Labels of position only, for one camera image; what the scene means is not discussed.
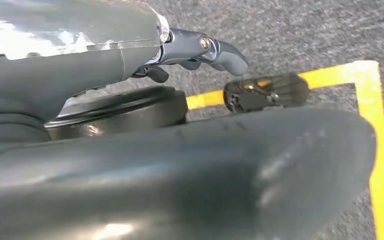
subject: curved plastic housing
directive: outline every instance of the curved plastic housing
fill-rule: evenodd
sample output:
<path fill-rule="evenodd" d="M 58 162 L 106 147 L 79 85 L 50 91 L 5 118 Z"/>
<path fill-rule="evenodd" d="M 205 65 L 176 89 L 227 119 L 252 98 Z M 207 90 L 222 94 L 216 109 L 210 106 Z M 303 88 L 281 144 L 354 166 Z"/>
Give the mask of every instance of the curved plastic housing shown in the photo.
<path fill-rule="evenodd" d="M 0 54 L 10 60 L 156 47 L 167 20 L 133 0 L 0 0 Z"/>

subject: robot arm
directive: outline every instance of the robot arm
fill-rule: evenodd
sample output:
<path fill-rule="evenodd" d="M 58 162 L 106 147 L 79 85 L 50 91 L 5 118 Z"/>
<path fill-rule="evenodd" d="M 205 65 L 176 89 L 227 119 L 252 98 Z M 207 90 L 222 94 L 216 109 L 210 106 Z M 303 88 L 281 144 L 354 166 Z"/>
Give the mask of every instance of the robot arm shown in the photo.
<path fill-rule="evenodd" d="M 79 9 L 2 3 L 35 13 Z M 43 124 L 85 90 L 131 76 L 164 82 L 159 65 L 166 64 L 193 70 L 207 63 L 233 75 L 247 70 L 244 56 L 225 42 L 199 32 L 167 33 L 163 44 L 141 47 L 121 42 L 75 54 L 0 55 L 0 240 L 309 239 L 364 188 L 375 159 L 374 131 L 346 112 L 256 112 L 48 141 Z"/>

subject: black object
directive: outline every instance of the black object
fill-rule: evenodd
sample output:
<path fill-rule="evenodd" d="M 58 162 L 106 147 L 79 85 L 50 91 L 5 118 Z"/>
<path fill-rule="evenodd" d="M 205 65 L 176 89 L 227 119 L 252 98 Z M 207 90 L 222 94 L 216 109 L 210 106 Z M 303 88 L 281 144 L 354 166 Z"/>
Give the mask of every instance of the black object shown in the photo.
<path fill-rule="evenodd" d="M 285 108 L 0 152 L 0 240 L 308 240 L 369 182 L 358 114 Z"/>
<path fill-rule="evenodd" d="M 170 75 L 159 66 L 147 66 L 139 68 L 131 77 L 134 79 L 149 77 L 154 82 L 163 84 L 167 82 Z"/>
<path fill-rule="evenodd" d="M 254 112 L 266 107 L 297 107 L 309 97 L 308 83 L 296 74 L 231 81 L 223 97 L 233 113 Z"/>
<path fill-rule="evenodd" d="M 45 127 L 54 140 L 104 136 L 181 124 L 187 112 L 183 91 L 153 86 L 68 106 Z"/>

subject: gray carpet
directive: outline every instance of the gray carpet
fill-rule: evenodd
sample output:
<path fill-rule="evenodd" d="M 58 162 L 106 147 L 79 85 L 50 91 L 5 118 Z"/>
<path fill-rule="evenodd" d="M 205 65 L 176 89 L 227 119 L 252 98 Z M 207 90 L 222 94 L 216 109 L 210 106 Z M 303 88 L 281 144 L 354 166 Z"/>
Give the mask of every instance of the gray carpet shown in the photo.
<path fill-rule="evenodd" d="M 384 91 L 384 0 L 149 0 L 172 27 L 205 32 L 228 41 L 248 57 L 246 77 L 276 75 L 344 64 L 355 60 L 380 62 Z M 186 71 L 166 67 L 167 85 L 188 95 L 218 90 L 235 79 L 208 66 Z M 117 83 L 95 97 L 153 85 L 148 79 Z M 320 89 L 310 102 L 317 107 L 357 111 L 352 86 Z M 227 114 L 226 109 L 194 110 L 189 118 L 205 119 Z M 375 239 L 368 190 L 328 224 L 317 239 Z"/>

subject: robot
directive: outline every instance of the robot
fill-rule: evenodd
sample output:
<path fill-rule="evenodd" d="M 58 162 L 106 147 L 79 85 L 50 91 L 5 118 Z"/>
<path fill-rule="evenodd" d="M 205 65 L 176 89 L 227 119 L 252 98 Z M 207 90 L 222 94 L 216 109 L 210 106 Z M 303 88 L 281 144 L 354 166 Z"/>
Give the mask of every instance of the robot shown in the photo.
<path fill-rule="evenodd" d="M 169 127 L 161 119 L 170 109 L 150 103 L 165 99 L 182 122 L 185 96 L 171 88 L 62 110 L 70 97 L 131 77 L 163 83 L 160 66 L 171 64 L 235 76 L 248 68 L 231 44 L 169 28 L 145 3 L 0 0 L 0 240 L 308 239 L 364 189 L 371 125 L 334 110 L 252 112 L 282 98 L 258 82 L 226 91 L 241 114 Z M 267 102 L 244 109 L 241 93 L 256 85 Z M 143 106 L 156 117 L 140 131 L 131 131 L 135 116 L 127 133 L 49 133 L 82 118 L 116 125 Z"/>

